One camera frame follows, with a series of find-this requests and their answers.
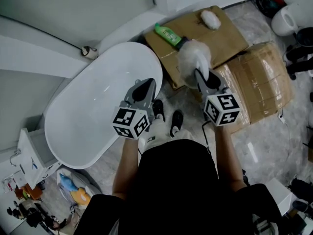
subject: faucet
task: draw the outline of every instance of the faucet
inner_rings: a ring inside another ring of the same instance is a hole
[[[11,164],[13,167],[16,167],[16,164],[13,164],[13,163],[11,162],[11,159],[14,158],[14,157],[16,157],[16,156],[18,156],[18,155],[20,155],[21,153],[22,153],[21,150],[20,150],[20,149],[17,149],[17,150],[15,151],[15,153],[10,157],[10,164]]]

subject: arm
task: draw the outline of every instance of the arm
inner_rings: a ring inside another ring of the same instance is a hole
[[[215,127],[217,169],[219,178],[236,192],[246,187],[234,145],[226,127]]]
[[[125,139],[114,183],[113,196],[126,199],[138,170],[138,140]]]

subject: green bottle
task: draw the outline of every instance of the green bottle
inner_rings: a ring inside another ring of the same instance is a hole
[[[155,25],[155,31],[173,46],[176,46],[181,41],[181,37],[174,31],[168,27],[162,27],[158,23]]]

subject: floor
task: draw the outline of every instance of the floor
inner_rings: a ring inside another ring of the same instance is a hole
[[[230,7],[225,12],[250,45],[274,41],[283,53],[286,47],[294,41],[293,37],[277,37],[269,26],[269,20],[255,8],[252,2]],[[240,163],[246,170],[251,184],[266,183],[276,177],[284,185],[287,185],[295,175],[311,181],[313,166],[308,162],[308,149],[302,142],[306,142],[308,139],[306,125],[308,125],[312,109],[309,95],[310,92],[313,92],[313,83],[306,73],[301,73],[292,82],[292,85],[294,99],[283,109],[286,124],[283,124],[277,115],[272,115],[232,135]],[[184,113],[183,128],[188,129],[198,142],[205,143],[201,129],[202,111],[188,88],[173,91],[169,83],[163,80],[161,91],[157,97],[164,103],[168,125],[174,110],[182,109]],[[214,133],[211,129],[206,128],[206,134],[209,148],[215,158]],[[257,162],[253,159],[247,146],[250,142],[253,144]],[[80,171],[92,177],[94,184],[99,186],[103,194],[112,192],[122,146],[123,139],[119,138],[94,165]],[[56,186],[55,175],[46,180],[45,186],[43,200],[46,206],[60,220],[66,218],[69,205]]]

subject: white oval bathtub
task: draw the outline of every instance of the white oval bathtub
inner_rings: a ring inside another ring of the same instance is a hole
[[[49,106],[45,137],[54,156],[70,168],[91,166],[118,138],[111,127],[115,106],[137,79],[150,77],[157,96],[161,65],[142,44],[118,44],[99,56]]]

